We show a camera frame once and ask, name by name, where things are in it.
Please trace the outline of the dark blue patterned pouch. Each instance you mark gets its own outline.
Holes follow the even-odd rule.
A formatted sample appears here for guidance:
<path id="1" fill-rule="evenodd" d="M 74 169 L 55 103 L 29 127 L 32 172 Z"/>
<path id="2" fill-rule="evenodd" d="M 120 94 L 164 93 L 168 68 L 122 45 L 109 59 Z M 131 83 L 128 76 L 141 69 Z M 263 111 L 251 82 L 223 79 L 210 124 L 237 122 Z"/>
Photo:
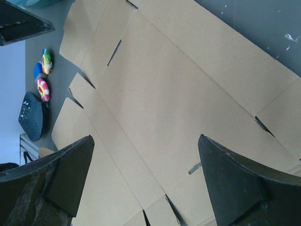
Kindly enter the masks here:
<path id="1" fill-rule="evenodd" d="M 45 135 L 49 127 L 49 108 L 46 102 L 33 92 L 27 91 L 21 105 L 18 122 L 27 137 L 36 142 Z"/>

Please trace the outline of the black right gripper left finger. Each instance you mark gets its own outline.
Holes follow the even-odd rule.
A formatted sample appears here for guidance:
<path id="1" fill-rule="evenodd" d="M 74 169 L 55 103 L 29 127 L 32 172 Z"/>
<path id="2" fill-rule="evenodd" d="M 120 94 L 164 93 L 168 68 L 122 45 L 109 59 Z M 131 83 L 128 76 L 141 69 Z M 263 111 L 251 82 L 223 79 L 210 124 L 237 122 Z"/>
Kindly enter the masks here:
<path id="1" fill-rule="evenodd" d="M 76 217 L 95 142 L 67 147 L 0 174 L 2 226 L 69 226 Z"/>

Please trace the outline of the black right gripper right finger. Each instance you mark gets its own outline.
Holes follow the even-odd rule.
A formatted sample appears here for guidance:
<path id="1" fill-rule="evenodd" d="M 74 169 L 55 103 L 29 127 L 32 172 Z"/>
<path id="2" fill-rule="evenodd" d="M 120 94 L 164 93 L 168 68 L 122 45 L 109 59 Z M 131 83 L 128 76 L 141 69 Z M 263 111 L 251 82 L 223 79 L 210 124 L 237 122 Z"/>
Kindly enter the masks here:
<path id="1" fill-rule="evenodd" d="M 199 156 L 219 226 L 299 226 L 301 178 L 201 135 Z"/>

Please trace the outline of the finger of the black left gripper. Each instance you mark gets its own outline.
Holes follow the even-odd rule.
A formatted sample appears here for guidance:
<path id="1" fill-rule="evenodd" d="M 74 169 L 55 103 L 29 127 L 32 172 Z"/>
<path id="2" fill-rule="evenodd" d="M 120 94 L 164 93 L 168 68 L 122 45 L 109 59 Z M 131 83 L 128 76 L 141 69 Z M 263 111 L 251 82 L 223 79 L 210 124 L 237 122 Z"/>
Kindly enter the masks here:
<path id="1" fill-rule="evenodd" d="M 0 44 L 9 45 L 54 31 L 53 24 L 7 0 L 0 2 Z"/>

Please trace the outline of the green yellow plush flower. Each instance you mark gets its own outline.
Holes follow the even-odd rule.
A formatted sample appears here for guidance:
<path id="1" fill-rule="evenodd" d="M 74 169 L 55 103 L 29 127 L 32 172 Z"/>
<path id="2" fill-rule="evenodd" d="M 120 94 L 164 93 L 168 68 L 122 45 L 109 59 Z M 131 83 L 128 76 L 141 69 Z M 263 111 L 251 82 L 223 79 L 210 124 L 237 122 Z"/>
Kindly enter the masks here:
<path id="1" fill-rule="evenodd" d="M 51 59 L 51 54 L 50 50 L 45 48 L 42 51 L 42 70 L 45 74 L 50 74 L 52 71 L 52 59 Z"/>

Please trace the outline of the pink plush flower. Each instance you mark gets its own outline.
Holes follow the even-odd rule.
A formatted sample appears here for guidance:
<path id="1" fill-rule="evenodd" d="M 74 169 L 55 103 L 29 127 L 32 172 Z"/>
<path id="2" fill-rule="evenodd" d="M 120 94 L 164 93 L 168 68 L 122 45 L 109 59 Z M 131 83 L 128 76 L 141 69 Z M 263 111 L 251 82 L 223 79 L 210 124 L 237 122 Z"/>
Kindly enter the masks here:
<path id="1" fill-rule="evenodd" d="M 43 102 L 48 102 L 51 99 L 50 89 L 43 79 L 37 80 L 38 92 Z"/>

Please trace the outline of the brown cardboard box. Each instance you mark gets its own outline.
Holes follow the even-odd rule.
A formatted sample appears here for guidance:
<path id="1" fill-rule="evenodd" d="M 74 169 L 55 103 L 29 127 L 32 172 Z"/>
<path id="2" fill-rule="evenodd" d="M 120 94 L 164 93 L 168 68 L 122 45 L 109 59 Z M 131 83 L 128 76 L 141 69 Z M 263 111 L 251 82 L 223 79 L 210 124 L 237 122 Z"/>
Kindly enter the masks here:
<path id="1" fill-rule="evenodd" d="M 95 141 L 74 226 L 209 226 L 204 134 L 273 169 L 301 169 L 280 100 L 299 77 L 192 0 L 77 0 L 60 55 L 78 66 L 58 149 Z"/>

